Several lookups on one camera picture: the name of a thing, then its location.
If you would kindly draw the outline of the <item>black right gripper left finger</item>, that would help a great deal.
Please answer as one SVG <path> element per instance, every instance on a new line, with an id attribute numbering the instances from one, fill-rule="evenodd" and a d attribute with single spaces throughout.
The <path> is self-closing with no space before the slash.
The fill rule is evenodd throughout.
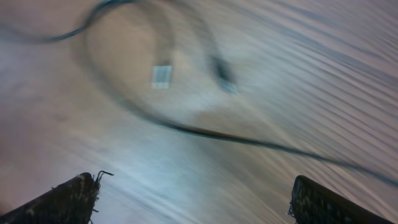
<path id="1" fill-rule="evenodd" d="M 105 174 L 81 173 L 1 215 L 1 224 L 89 224 Z"/>

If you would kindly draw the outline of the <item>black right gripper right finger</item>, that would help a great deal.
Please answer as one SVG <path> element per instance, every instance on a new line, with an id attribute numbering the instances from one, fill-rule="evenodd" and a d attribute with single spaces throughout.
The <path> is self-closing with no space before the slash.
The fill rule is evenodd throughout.
<path id="1" fill-rule="evenodd" d="M 304 175 L 295 178 L 288 214 L 296 224 L 394 224 Z"/>

